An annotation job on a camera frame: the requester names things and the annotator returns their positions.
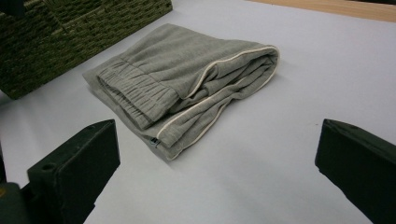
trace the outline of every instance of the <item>gray fabric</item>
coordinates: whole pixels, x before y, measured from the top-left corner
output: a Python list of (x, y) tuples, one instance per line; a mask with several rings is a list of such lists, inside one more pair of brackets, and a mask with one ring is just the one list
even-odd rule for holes
[(83, 76), (134, 133), (172, 160), (232, 99), (265, 85), (278, 56), (274, 46), (165, 24)]

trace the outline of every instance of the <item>white table surface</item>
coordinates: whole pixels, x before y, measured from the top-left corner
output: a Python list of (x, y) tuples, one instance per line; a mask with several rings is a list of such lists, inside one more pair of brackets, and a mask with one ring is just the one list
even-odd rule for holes
[[(115, 119), (121, 166), (86, 223), (371, 223), (314, 164), (324, 119), (396, 144), (396, 23), (242, 0), (174, 10), (20, 100), (0, 106), (8, 181), (82, 128)], [(165, 23), (279, 47), (267, 86), (233, 102), (175, 161), (163, 161), (81, 74)]]

